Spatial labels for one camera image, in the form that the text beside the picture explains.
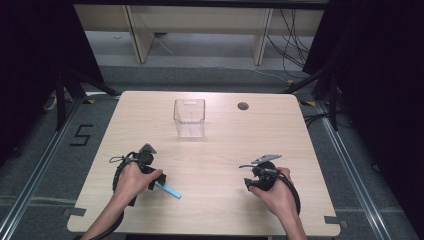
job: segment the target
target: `wrist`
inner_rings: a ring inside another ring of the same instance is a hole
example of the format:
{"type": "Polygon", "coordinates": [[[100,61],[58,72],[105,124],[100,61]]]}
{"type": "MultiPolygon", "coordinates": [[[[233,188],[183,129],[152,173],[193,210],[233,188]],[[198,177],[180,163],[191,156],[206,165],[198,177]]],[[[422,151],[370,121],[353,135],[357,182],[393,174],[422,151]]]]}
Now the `wrist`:
{"type": "Polygon", "coordinates": [[[306,239],[306,234],[302,226],[302,220],[297,214],[278,217],[286,232],[287,239],[306,239]]]}
{"type": "Polygon", "coordinates": [[[123,192],[115,192],[112,195],[112,198],[109,201],[109,205],[116,210],[123,211],[128,204],[131,202],[132,198],[123,192]]]}

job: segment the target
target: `finger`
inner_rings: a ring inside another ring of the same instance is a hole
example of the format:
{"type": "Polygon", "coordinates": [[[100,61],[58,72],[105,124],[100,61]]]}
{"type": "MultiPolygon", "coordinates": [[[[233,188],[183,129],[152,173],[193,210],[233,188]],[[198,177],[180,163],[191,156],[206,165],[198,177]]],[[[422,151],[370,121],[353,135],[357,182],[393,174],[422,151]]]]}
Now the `finger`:
{"type": "Polygon", "coordinates": [[[155,180],[156,178],[158,178],[161,174],[163,173],[162,169],[156,169],[153,172],[146,174],[146,176],[148,176],[148,178],[150,179],[150,181],[155,180]]]}
{"type": "Polygon", "coordinates": [[[288,168],[277,167],[277,171],[279,171],[280,173],[283,173],[287,177],[290,176],[290,169],[288,169],[288,168]]]}
{"type": "Polygon", "coordinates": [[[262,191],[260,188],[249,186],[249,190],[257,197],[261,198],[264,191],[262,191]]]}

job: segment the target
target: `forearm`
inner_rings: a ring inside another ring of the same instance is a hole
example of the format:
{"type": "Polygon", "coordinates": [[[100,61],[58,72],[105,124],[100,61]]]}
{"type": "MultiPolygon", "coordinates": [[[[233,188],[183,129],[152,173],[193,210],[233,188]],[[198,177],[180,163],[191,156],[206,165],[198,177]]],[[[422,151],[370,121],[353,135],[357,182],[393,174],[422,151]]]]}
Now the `forearm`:
{"type": "Polygon", "coordinates": [[[305,230],[299,216],[281,216],[278,219],[286,232],[288,240],[306,240],[305,230]]]}
{"type": "Polygon", "coordinates": [[[91,239],[109,229],[121,216],[127,204],[127,201],[122,201],[119,196],[114,195],[81,239],[91,239]]]}

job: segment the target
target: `gray floor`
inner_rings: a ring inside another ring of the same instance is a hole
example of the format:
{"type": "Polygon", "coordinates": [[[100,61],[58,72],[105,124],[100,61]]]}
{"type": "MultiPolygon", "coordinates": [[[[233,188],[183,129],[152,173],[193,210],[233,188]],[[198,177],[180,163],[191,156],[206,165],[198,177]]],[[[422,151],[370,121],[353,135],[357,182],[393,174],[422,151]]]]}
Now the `gray floor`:
{"type": "MultiPolygon", "coordinates": [[[[254,66],[248,36],[166,34],[157,38],[147,62],[140,65],[136,62],[127,33],[88,32],[87,35],[106,83],[117,90],[206,89],[276,93],[288,87],[288,80],[299,81],[282,71],[283,64],[290,75],[306,76],[299,72],[300,68],[295,64],[287,60],[283,62],[281,55],[270,44],[267,45],[262,66],[254,66]]],[[[272,39],[279,42],[282,48],[285,47],[278,36],[272,39]]],[[[311,38],[303,40],[305,45],[310,45],[312,41],[311,38]]],[[[289,49],[289,52],[296,54],[296,49],[289,49]]],[[[300,101],[309,101],[312,88],[305,87],[296,96],[300,101]]],[[[89,86],[86,89],[96,91],[89,86]]],[[[71,239],[77,235],[67,230],[66,210],[73,207],[78,197],[117,101],[105,98],[96,100],[94,104],[78,106],[31,202],[13,229],[11,239],[71,239]],[[72,147],[71,143],[81,141],[74,137],[80,124],[93,125],[92,128],[84,129],[91,135],[90,140],[85,147],[72,147]]],[[[301,110],[305,116],[320,111],[314,106],[301,106],[301,110]]],[[[308,130],[342,226],[341,234],[335,239],[379,239],[352,187],[340,154],[329,137],[325,121],[317,120],[308,130]]],[[[384,179],[370,167],[372,159],[350,125],[348,116],[339,115],[338,122],[338,133],[392,239],[418,239],[384,179]]],[[[9,159],[0,169],[2,219],[7,216],[15,198],[42,159],[55,133],[55,124],[54,110],[40,116],[21,144],[22,156],[9,159]]],[[[122,234],[116,236],[117,239],[124,237],[122,234]]],[[[310,239],[322,238],[311,236],[310,239]]]]}

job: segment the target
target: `black tape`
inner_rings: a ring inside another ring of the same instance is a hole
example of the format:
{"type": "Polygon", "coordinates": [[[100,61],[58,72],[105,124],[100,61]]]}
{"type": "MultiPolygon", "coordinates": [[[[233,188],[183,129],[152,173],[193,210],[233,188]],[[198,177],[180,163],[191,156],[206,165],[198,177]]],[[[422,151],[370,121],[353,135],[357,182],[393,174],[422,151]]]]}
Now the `black tape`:
{"type": "Polygon", "coordinates": [[[87,209],[84,208],[67,208],[63,212],[63,216],[69,217],[71,215],[83,217],[87,209]]]}
{"type": "Polygon", "coordinates": [[[315,107],[314,101],[299,101],[300,106],[308,106],[308,107],[315,107]]]}
{"type": "Polygon", "coordinates": [[[88,139],[90,139],[91,135],[87,135],[87,134],[80,134],[80,131],[83,127],[93,127],[93,124],[81,124],[78,127],[77,132],[75,133],[74,137],[78,137],[78,138],[85,138],[84,143],[71,143],[69,144],[69,146],[73,146],[73,147],[83,147],[87,145],[88,139]]]}
{"type": "Polygon", "coordinates": [[[344,229],[349,228],[349,223],[347,221],[340,221],[340,226],[344,229]]]}
{"type": "Polygon", "coordinates": [[[324,216],[324,221],[326,224],[340,224],[339,219],[332,216],[324,216]]]}

